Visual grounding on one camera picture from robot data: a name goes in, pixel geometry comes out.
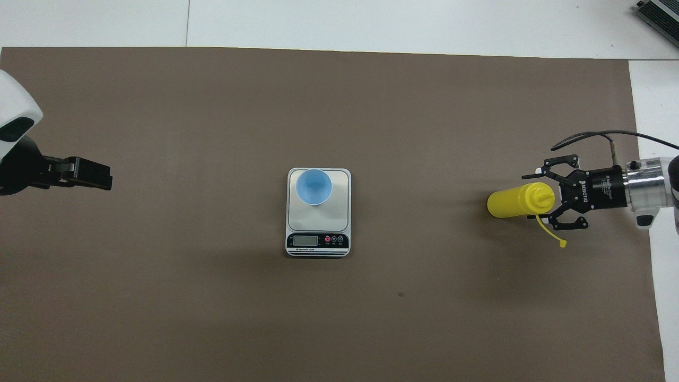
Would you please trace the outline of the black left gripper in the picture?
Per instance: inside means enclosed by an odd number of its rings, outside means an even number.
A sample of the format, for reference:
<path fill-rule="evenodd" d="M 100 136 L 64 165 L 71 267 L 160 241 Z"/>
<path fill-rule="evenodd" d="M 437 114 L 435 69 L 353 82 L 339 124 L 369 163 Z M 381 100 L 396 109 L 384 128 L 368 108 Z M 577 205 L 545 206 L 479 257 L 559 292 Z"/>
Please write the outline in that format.
<path fill-rule="evenodd" d="M 58 159 L 42 155 L 34 140 L 21 138 L 2 159 L 1 195 L 52 186 L 112 190 L 111 167 L 81 157 Z"/>

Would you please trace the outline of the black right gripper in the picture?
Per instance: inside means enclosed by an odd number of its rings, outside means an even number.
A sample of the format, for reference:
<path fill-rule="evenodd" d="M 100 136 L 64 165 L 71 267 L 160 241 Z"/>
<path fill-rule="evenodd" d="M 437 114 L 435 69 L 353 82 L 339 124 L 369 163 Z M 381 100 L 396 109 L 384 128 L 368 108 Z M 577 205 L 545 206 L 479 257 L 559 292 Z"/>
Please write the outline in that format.
<path fill-rule="evenodd" d="M 575 170 L 568 177 L 560 176 L 552 168 L 561 164 L 567 164 Z M 529 201 L 525 206 L 525 215 L 529 219 L 548 223 L 555 231 L 589 227 L 585 213 L 590 210 L 611 210 L 628 206 L 625 176 L 620 166 L 584 171 L 579 167 L 579 157 L 573 154 L 545 159 L 543 166 L 536 170 L 537 172 L 521 178 L 528 180 L 548 177 L 568 187 L 568 200 L 562 201 L 556 208 L 555 201 L 551 199 L 541 204 Z M 572 222 L 560 221 L 560 216 L 569 210 L 578 212 L 580 216 Z"/>

